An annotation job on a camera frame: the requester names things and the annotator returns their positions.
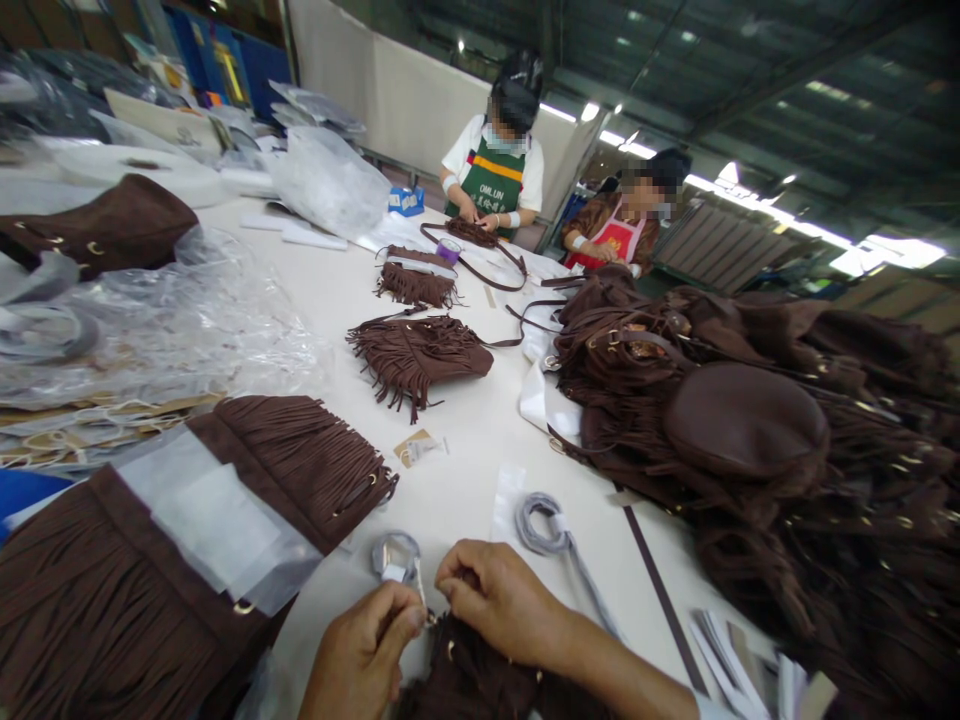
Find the metal radiator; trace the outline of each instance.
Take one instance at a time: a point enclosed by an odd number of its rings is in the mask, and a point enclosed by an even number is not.
[[[792,246],[752,220],[703,203],[664,231],[653,259],[684,279],[734,295]]]

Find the white partition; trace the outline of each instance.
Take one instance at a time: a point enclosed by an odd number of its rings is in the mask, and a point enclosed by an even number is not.
[[[373,32],[329,0],[289,0],[289,10],[303,86],[363,120],[371,150],[439,174],[464,125],[486,110],[490,85]],[[552,218],[589,128],[541,112],[533,135],[545,162],[540,214]]]

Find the red apron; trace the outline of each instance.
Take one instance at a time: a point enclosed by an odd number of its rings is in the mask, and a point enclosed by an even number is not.
[[[629,264],[630,261],[633,260],[633,253],[637,249],[637,243],[640,241],[640,233],[643,232],[643,226],[647,221],[643,219],[639,225],[634,227],[633,225],[615,219],[617,213],[620,212],[622,202],[623,200],[617,203],[617,207],[610,215],[610,219],[607,220],[606,224],[600,228],[600,231],[596,235],[590,238],[590,242],[597,243],[598,245],[610,243],[616,248],[617,257]],[[563,264],[567,268],[573,268],[579,264],[588,270],[606,265],[603,260],[597,260],[596,258],[577,252],[568,253],[567,259]]]

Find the ceiling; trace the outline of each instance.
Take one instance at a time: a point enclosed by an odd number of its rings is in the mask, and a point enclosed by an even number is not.
[[[425,42],[491,79],[544,58],[550,102],[622,103],[648,144],[776,183],[838,234],[960,254],[960,22],[936,0],[407,0]],[[458,57],[457,41],[465,53]]]

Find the round leather patch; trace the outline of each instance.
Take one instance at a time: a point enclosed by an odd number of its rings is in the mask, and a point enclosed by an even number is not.
[[[778,475],[827,451],[830,428],[817,402],[782,375],[711,363],[681,383],[664,415],[681,459],[712,473]]]

